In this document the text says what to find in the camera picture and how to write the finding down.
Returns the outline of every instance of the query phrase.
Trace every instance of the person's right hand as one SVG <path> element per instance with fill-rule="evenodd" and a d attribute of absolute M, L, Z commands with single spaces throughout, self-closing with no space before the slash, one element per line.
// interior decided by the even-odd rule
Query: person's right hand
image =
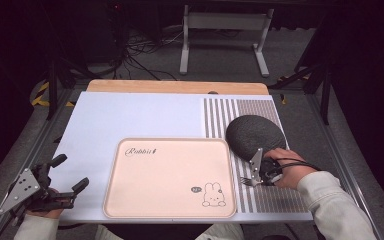
<path fill-rule="evenodd" d="M 282 148 L 276 148 L 268 151 L 264 157 L 270 157 L 274 160 L 279 158 L 294 158 L 300 161 L 304 159 L 292 150 L 285 150 Z M 280 165 L 288 163 L 296 163 L 294 160 L 278 160 Z M 307 166 L 291 166 L 282 169 L 283 177 L 276 181 L 274 184 L 281 188 L 292 188 L 297 189 L 298 182 L 310 173 L 317 172 L 317 170 Z"/>

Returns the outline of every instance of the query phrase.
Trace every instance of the gray floor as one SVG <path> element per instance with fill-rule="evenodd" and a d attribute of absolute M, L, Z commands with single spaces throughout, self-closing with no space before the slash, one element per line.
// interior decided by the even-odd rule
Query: gray floor
<path fill-rule="evenodd" d="M 258 39 L 258 33 L 241 32 L 237 36 L 229 32 L 198 32 L 190 39 L 191 53 L 188 74 L 178 74 L 181 54 L 181 37 L 152 53 L 141 53 L 135 57 L 143 66 L 152 70 L 169 72 L 178 80 L 183 81 L 231 81 L 257 82 L 267 85 L 276 82 L 280 76 L 293 73 L 293 68 L 301 56 L 314 30 L 270 31 L 264 46 L 264 56 L 270 70 L 269 78 L 262 78 L 257 68 L 256 59 L 251 45 Z M 108 66 L 91 66 L 90 70 L 99 71 Z M 146 71 L 135 69 L 129 65 L 117 70 L 117 78 L 123 79 L 153 79 Z M 155 72 L 161 79 L 172 80 L 168 74 Z M 60 96 L 68 96 L 75 101 L 81 91 L 86 88 L 87 80 L 80 80 L 72 91 L 60 89 Z M 352 172 L 353 179 L 363 193 L 365 203 L 373 218 L 379 239 L 384 239 L 384 193 L 348 128 L 346 120 L 336 101 L 334 92 L 329 106 L 329 126 L 320 124 L 317 110 L 312 100 L 300 91 L 281 90 L 270 91 L 285 130 L 291 149 L 299 152 L 307 161 L 341 177 L 341 169 L 335 163 L 335 151 L 344 160 L 347 170 Z M 282 104 L 280 93 L 286 96 L 286 104 Z M 47 107 L 36 106 L 33 115 L 27 123 L 18 141 L 0 166 L 0 203 L 8 185 L 16 178 L 19 171 L 25 167 L 26 159 L 34 157 L 33 161 L 50 160 L 58 144 L 55 139 L 64 133 L 73 107 L 61 107 L 53 121 L 46 121 Z M 326 132 L 331 133 L 335 147 L 328 141 Z M 300 239 L 317 239 L 312 223 L 290 223 Z M 8 226 L 0 239 L 12 239 L 17 228 Z M 84 225 L 72 230 L 59 231 L 57 239 L 94 239 L 96 225 Z M 244 225 L 246 239 L 262 239 L 270 234 L 288 235 L 294 239 L 284 223 Z"/>

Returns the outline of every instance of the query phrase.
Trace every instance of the table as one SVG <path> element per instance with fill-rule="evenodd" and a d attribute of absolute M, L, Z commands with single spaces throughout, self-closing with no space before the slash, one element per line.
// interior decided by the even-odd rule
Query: table
<path fill-rule="evenodd" d="M 267 117 L 271 117 L 280 125 L 272 98 L 263 84 L 142 80 L 91 81 L 87 91 L 82 93 L 76 104 L 55 154 L 56 156 L 64 153 L 68 159 L 50 172 L 52 187 L 61 192 L 70 191 L 71 184 L 83 177 L 90 179 L 89 186 L 79 194 L 74 209 L 64 211 L 61 221 L 89 223 L 311 221 L 312 216 L 305 209 L 296 191 L 276 187 L 260 186 L 255 189 L 243 187 L 238 181 L 238 175 L 242 176 L 248 170 L 241 165 L 242 160 L 232 155 L 231 159 L 234 159 L 232 168 L 234 172 L 236 171 L 234 178 L 238 202 L 238 210 L 232 217 L 110 219 L 103 214 L 105 189 L 111 172 L 115 145 L 122 138 L 132 135 L 134 137 L 223 138 L 224 132 L 221 127 L 223 124 L 217 125 L 217 121 L 226 122 L 227 118 L 235 117 L 226 105 L 223 108 L 223 103 L 231 104 L 230 108 L 235 109 L 237 115 L 252 114 L 253 111 L 257 111 L 257 114 L 270 115 Z M 214 111 L 227 113 L 226 119 L 222 119 L 222 114 L 219 116 L 211 113 L 212 107 L 219 109 Z M 204 126 L 204 118 L 211 123 L 206 123 Z"/>

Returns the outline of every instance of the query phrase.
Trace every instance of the person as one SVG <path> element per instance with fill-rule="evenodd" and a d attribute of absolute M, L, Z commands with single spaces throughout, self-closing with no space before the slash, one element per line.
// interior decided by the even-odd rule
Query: person
<path fill-rule="evenodd" d="M 304 161 L 296 152 L 282 148 L 271 150 L 264 157 L 282 159 L 278 160 L 280 165 L 296 163 L 297 160 Z M 282 169 L 282 173 L 282 178 L 275 182 L 275 185 L 295 189 L 301 194 L 313 214 L 315 224 L 326 239 L 376 239 L 366 214 L 341 188 L 339 180 L 331 173 L 317 171 L 308 166 L 286 167 Z M 14 239 L 55 239 L 61 212 L 61 209 L 48 213 L 27 212 Z M 121 238 L 99 225 L 95 239 Z M 241 240 L 244 235 L 239 224 L 214 224 L 197 239 Z"/>

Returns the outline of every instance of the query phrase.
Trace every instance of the bunny drawing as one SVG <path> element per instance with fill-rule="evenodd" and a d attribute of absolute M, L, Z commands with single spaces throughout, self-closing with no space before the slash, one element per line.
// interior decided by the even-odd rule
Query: bunny drawing
<path fill-rule="evenodd" d="M 221 186 L 219 183 L 207 183 L 205 184 L 205 194 L 204 194 L 204 202 L 202 203 L 204 207 L 212 206 L 226 206 L 226 202 L 224 202 L 223 191 L 221 190 Z"/>

